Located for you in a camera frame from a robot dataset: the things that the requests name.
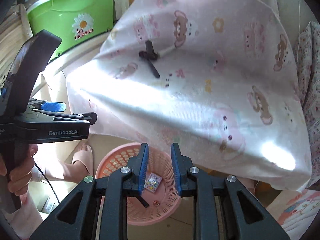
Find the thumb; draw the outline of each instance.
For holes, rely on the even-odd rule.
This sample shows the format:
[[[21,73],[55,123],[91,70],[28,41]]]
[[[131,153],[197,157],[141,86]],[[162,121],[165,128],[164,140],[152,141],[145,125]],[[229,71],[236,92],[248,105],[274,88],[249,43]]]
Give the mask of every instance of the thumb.
[[[2,159],[2,156],[0,154],[0,175],[5,176],[7,174],[7,169],[5,167],[4,161]]]

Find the black handle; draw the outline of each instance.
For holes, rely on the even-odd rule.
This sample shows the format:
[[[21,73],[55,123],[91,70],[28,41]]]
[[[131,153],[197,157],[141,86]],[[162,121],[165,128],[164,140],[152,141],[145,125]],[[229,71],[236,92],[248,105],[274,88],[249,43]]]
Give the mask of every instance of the black handle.
[[[10,141],[0,144],[1,155],[7,168],[7,181],[1,180],[1,208],[8,213],[13,213],[21,207],[20,196],[9,192],[8,182],[10,181],[10,172],[21,165],[27,157],[29,145],[20,140]]]

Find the black cable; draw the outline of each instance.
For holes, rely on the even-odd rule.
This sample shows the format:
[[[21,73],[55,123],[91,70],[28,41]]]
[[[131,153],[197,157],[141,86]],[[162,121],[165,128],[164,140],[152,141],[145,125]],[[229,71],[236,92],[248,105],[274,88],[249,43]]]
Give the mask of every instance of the black cable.
[[[44,176],[45,180],[49,183],[49,185],[50,185],[50,187],[51,187],[51,189],[52,189],[52,191],[53,191],[54,195],[56,196],[56,198],[57,198],[57,200],[58,200],[58,203],[60,204],[60,201],[59,201],[59,199],[58,199],[58,196],[57,196],[56,192],[54,191],[54,189],[53,189],[53,187],[52,187],[51,183],[48,181],[47,177],[44,175],[44,173],[41,171],[41,169],[38,167],[38,165],[37,165],[36,163],[35,163],[35,166],[36,166],[36,167],[37,167],[37,169],[41,172],[42,176]]]

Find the cartoon print fabric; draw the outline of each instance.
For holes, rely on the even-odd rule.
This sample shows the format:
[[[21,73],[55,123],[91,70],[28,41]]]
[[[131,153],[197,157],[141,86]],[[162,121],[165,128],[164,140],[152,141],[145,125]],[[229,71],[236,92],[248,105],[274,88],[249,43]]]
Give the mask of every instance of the cartoon print fabric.
[[[178,140],[206,168],[277,189],[307,184],[310,146],[294,55],[288,42],[279,47],[287,36],[270,7],[259,0],[135,0],[115,29],[67,77],[72,111],[98,114],[91,132],[166,152]],[[139,57],[146,39],[160,55],[152,61],[160,78]],[[275,71],[279,51],[285,64]]]
[[[267,207],[267,210],[291,240],[299,240],[320,210],[320,192],[284,190]]]
[[[312,173],[308,186],[320,179],[320,25],[310,22],[295,46],[298,58],[299,99],[306,120],[311,148]]]

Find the daisy flower logo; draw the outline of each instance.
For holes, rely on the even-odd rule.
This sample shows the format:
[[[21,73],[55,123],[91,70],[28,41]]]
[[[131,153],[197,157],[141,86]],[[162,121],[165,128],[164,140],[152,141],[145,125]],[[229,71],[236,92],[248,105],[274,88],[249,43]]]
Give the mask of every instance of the daisy flower logo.
[[[72,32],[75,34],[75,40],[78,40],[89,33],[93,33],[93,18],[88,13],[78,14],[75,23],[72,25]]]

